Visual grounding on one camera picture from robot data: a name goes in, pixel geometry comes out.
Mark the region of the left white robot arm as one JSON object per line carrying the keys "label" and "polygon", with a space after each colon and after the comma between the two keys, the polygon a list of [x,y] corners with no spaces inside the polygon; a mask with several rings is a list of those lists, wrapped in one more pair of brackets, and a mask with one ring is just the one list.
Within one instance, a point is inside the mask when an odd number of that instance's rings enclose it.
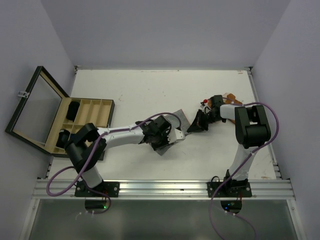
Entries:
{"label": "left white robot arm", "polygon": [[64,149],[76,172],[86,182],[87,192],[96,197],[104,190],[103,178],[96,167],[104,151],[129,144],[149,144],[157,151],[173,145],[179,136],[180,128],[174,128],[163,115],[126,127],[97,128],[87,123],[69,139]]}

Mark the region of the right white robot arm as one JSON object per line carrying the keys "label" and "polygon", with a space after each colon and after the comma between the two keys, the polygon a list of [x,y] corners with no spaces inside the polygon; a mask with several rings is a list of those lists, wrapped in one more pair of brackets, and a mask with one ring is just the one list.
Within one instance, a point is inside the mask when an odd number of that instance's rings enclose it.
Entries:
{"label": "right white robot arm", "polygon": [[214,95],[201,102],[201,109],[197,111],[187,132],[207,131],[210,124],[224,123],[226,120],[234,121],[238,148],[223,183],[217,188],[232,197],[246,188],[255,154],[270,143],[272,133],[263,104],[243,105],[233,100],[228,103],[222,95]]}

